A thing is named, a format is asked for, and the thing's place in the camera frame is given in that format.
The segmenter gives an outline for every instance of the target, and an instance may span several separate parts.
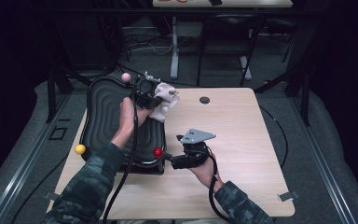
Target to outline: cable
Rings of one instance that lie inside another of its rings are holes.
[[[124,69],[130,71],[130,72],[133,72],[134,74],[136,75],[139,75],[139,76],[144,76],[145,74],[141,73],[141,72],[138,72],[136,70],[133,70],[125,65],[123,65],[122,63],[118,63],[117,64],[117,67],[120,69],[120,71],[122,73],[124,73]],[[165,83],[171,83],[171,84],[176,84],[176,85],[184,85],[184,86],[190,86],[190,87],[197,87],[197,85],[194,85],[194,84],[187,84],[187,83],[179,83],[179,82],[172,82],[172,81],[167,81],[167,80],[161,80],[161,82],[165,82]]]
[[[263,106],[259,105],[259,107],[264,110],[277,124],[278,124],[278,127],[281,129],[281,132],[283,134],[283,138],[284,138],[284,142],[286,144],[286,150],[284,152],[284,156],[283,156],[283,161],[281,163],[281,169],[283,168],[284,164],[286,163],[286,158],[287,158],[287,154],[289,153],[289,144],[287,142],[287,137],[286,137],[286,134],[284,133],[284,130],[281,126],[281,124],[267,111],[266,108],[264,108]]]
[[[209,147],[207,147],[208,150],[210,151],[210,153],[206,153],[203,151],[196,151],[196,150],[187,150],[187,152],[194,152],[194,153],[202,153],[207,155],[209,158],[211,158],[211,160],[213,161],[213,175],[211,178],[211,185],[209,186],[209,191],[208,191],[208,198],[209,198],[209,203],[211,204],[211,207],[213,209],[213,211],[223,220],[229,222],[229,218],[225,217],[223,214],[220,213],[220,211],[217,209],[216,204],[214,203],[213,200],[213,188],[214,188],[214,184],[216,183],[217,180],[217,162],[216,159],[213,157],[213,153],[211,151],[211,149]]]
[[[152,37],[150,39],[144,40],[142,42],[139,42],[139,41],[137,41],[138,35],[127,35],[126,38],[129,38],[130,36],[134,36],[134,38],[132,40],[130,39],[129,41],[126,41],[125,48],[120,53],[120,59],[121,60],[124,59],[127,62],[130,61],[132,51],[134,49],[137,49],[138,46],[140,46],[140,45],[149,45],[149,44],[155,42],[156,39],[162,38],[162,36],[159,35],[159,36],[154,36],[154,37]]]
[[[14,217],[11,219],[11,222],[10,222],[11,224],[13,224],[13,223],[16,221],[16,218],[19,216],[21,209],[22,209],[23,206],[28,202],[28,200],[31,198],[31,196],[32,196],[32,195],[36,192],[36,190],[46,181],[46,179],[61,165],[61,163],[66,160],[66,158],[68,157],[68,155],[69,155],[69,153],[66,154],[66,156],[64,156],[64,157],[60,160],[60,162],[59,162],[57,165],[55,165],[55,166],[53,167],[53,169],[51,169],[51,170],[45,175],[45,177],[43,177],[43,179],[39,182],[39,184],[36,185],[36,187],[31,191],[31,193],[28,194],[27,198],[24,200],[24,202],[22,202],[22,204],[20,205],[20,208],[17,210],[16,214],[15,214]]]
[[[136,102],[135,102],[135,88],[136,88],[136,84],[138,83],[138,81],[139,81],[139,78],[137,77],[132,83],[132,90],[131,90],[131,98],[132,98],[132,104],[133,104],[134,129],[133,129],[133,141],[132,141],[132,151],[131,151],[131,155],[130,155],[130,160],[127,164],[127,168],[124,172],[124,175],[123,175],[123,177],[121,177],[120,183],[118,184],[118,186],[115,190],[115,193],[113,194],[112,198],[109,201],[109,204],[107,205],[107,207],[105,209],[105,212],[103,214],[103,224],[106,224],[107,216],[109,214],[109,211],[112,208],[113,202],[115,201],[116,197],[118,196],[118,193],[120,192],[121,188],[124,185],[124,182],[127,179],[128,174],[130,173],[133,158],[134,158],[135,152],[136,152],[136,146],[138,144],[138,114],[137,114]]]
[[[131,51],[143,50],[143,49],[152,49],[153,51],[156,52],[156,54],[161,54],[162,55],[162,54],[166,54],[166,53],[170,52],[171,49],[172,49],[172,46],[169,46],[169,47],[154,47],[153,45],[150,45],[150,44],[149,44],[149,46],[150,46],[150,48],[132,49]],[[164,52],[158,52],[157,49],[167,49],[167,50],[164,51]]]

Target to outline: camouflage jacket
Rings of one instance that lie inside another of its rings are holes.
[[[103,146],[71,179],[42,223],[98,223],[124,153],[114,144]],[[273,223],[246,193],[228,181],[214,195],[231,223]]]

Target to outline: table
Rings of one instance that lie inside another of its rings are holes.
[[[291,7],[291,0],[222,0],[222,5],[216,7]],[[181,3],[176,0],[159,1],[153,0],[153,7],[212,7],[209,0],[188,0]],[[246,57],[240,57],[241,66],[246,64]],[[179,66],[179,49],[177,48],[177,21],[172,18],[172,63],[171,79],[177,79]],[[252,80],[250,70],[246,71],[246,80]]]
[[[288,188],[254,92],[244,88],[178,89],[178,92],[181,99],[165,120],[167,151],[173,156],[182,155],[183,146],[176,135],[185,134],[191,128],[215,133],[216,137],[205,143],[216,155],[222,179],[233,181],[270,216],[291,216],[295,212],[293,202],[281,202],[277,196],[286,193]],[[209,97],[210,103],[200,103],[202,96]],[[74,148],[79,142],[85,117],[56,193],[62,192],[84,164]],[[122,174],[117,174],[114,190],[121,177]],[[187,169],[173,170],[166,161],[164,175],[129,174],[108,218],[217,218],[217,215],[209,204],[208,190],[197,178]]]
[[[291,7],[291,0],[222,0],[217,7]],[[187,0],[181,3],[177,0],[153,0],[153,7],[212,7],[209,0]]]

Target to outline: black textured tray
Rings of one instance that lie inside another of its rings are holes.
[[[82,154],[85,161],[116,133],[120,103],[124,97],[130,95],[131,86],[113,77],[101,77],[91,83],[87,99],[87,120],[80,137],[80,144],[86,146],[86,152]],[[147,118],[138,130],[137,149],[131,172],[162,173],[163,161],[153,156],[153,149],[160,147],[166,151],[164,123]],[[127,159],[131,155],[132,143],[133,139],[130,138],[123,148]]]

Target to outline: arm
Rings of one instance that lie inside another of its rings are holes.
[[[150,113],[151,110],[138,108],[139,126]],[[76,173],[46,213],[43,223],[94,223],[100,219],[118,168],[125,160],[121,149],[133,129],[133,105],[126,97],[121,104],[120,125],[111,142],[92,155]]]
[[[191,168],[190,171],[201,184],[207,188],[210,187],[213,176],[213,161],[210,158],[201,166]],[[229,215],[230,223],[274,223],[272,218],[252,202],[245,192],[231,181],[224,183],[218,173],[213,186],[213,194],[223,210]]]

